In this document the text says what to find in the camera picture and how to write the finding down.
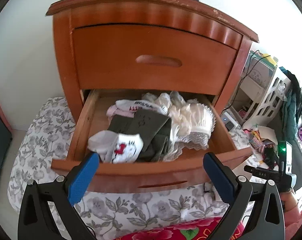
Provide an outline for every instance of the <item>white wall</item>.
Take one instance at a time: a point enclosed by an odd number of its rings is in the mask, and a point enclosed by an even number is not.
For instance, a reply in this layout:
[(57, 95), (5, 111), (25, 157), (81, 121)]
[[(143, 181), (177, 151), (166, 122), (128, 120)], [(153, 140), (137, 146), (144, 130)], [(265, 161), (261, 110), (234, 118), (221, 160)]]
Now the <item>white wall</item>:
[[(63, 95), (49, 5), (10, 0), (0, 13), (0, 104), (15, 129), (27, 130), (49, 97)], [(260, 47), (302, 81), (302, 15), (291, 0), (200, 0), (254, 30)]]
[(10, 0), (0, 13), (0, 104), (9, 123), (27, 130), (49, 97), (63, 95), (57, 71), (50, 4)]
[(302, 14), (292, 0), (200, 0), (255, 31), (260, 49), (279, 59), (302, 84)]

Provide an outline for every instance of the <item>lace fabric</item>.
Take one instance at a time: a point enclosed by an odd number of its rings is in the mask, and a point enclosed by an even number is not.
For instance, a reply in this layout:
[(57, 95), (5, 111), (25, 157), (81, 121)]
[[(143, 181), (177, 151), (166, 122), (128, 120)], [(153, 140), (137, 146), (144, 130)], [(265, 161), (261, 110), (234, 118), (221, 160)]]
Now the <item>lace fabric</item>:
[(214, 130), (216, 119), (212, 109), (199, 103), (196, 99), (185, 102), (183, 97), (176, 91), (170, 95), (162, 93), (157, 99), (148, 93), (154, 103), (169, 108), (168, 115), (172, 119), (170, 136), (170, 148), (162, 161), (176, 160), (184, 147), (188, 149), (207, 149), (208, 141)]

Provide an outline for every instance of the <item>closed drawer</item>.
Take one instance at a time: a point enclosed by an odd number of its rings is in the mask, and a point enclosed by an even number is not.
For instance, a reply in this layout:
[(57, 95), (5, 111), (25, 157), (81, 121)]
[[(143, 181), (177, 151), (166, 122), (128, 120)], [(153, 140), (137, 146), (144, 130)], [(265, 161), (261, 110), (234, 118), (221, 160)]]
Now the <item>closed drawer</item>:
[(218, 95), (236, 53), (203, 36), (151, 25), (79, 28), (73, 31), (73, 44), (81, 89)]
[[(107, 108), (116, 100), (141, 98), (142, 91), (93, 90), (87, 98), (66, 160), (53, 160), (52, 169), (66, 175), (87, 154), (88, 138), (100, 130), (108, 128), (105, 115)], [(203, 95), (197, 97), (200, 102), (208, 103)], [(209, 181), (203, 169), (202, 159), (205, 153), (213, 152), (230, 168), (235, 168), (251, 155), (251, 148), (236, 150), (222, 120), (216, 114), (216, 125), (209, 140), (207, 150), (183, 149), (183, 154), (172, 162), (156, 163), (101, 163), (89, 189), (96, 192), (133, 193), (161, 191), (188, 187)]]

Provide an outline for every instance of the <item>floor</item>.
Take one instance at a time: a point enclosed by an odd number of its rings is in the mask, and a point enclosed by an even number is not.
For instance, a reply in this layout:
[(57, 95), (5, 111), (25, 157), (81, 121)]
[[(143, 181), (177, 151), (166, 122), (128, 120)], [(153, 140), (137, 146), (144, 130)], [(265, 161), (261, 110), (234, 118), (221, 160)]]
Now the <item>floor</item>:
[(17, 240), (18, 214), (9, 203), (7, 185), (14, 160), (25, 134), (26, 131), (12, 131), (13, 140), (7, 151), (0, 177), (0, 225), (12, 240)]

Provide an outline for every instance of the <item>black cable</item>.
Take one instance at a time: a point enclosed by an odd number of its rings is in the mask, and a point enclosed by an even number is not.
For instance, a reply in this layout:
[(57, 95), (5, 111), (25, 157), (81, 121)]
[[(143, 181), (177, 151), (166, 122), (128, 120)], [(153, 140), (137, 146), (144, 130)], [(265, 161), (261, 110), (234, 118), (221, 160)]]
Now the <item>black cable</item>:
[(96, 237), (96, 234), (95, 234), (94, 229), (93, 229), (93, 228), (91, 228), (91, 227), (89, 227), (89, 226), (87, 226), (87, 227), (88, 227), (88, 228), (90, 228), (90, 229), (92, 230), (94, 237)]
[(242, 223), (243, 223), (244, 219), (245, 219), (246, 217), (249, 217), (249, 216), (250, 216), (250, 215), (244, 216), (243, 219), (242, 219)]
[(254, 54), (252, 54), (251, 57), (250, 57), (249, 66), (248, 66), (247, 72), (246, 72), (245, 76), (240, 80), (240, 82), (239, 82), (239, 84), (238, 84), (238, 87), (236, 88), (235, 96), (234, 96), (234, 98), (233, 98), (233, 100), (232, 100), (230, 106), (228, 106), (228, 107), (226, 107), (225, 109), (223, 109), (222, 112), (225, 111), (225, 110), (227, 110), (227, 109), (229, 109), (229, 108), (233, 105), (233, 103), (234, 103), (235, 98), (236, 98), (236, 96), (237, 96), (237, 94), (238, 94), (238, 92), (239, 92), (239, 89), (240, 89), (240, 86), (241, 86), (243, 80), (244, 80), (248, 75), (250, 75), (251, 71), (252, 71), (252, 70), (254, 69), (254, 67), (258, 64), (258, 62), (259, 62), (260, 60), (266, 58), (266, 57), (271, 57), (270, 55), (265, 56), (265, 57), (262, 57), (261, 59), (259, 59), (259, 60), (253, 65), (252, 69), (249, 71), (249, 67), (250, 67), (250, 65), (251, 65), (252, 56), (253, 56)]

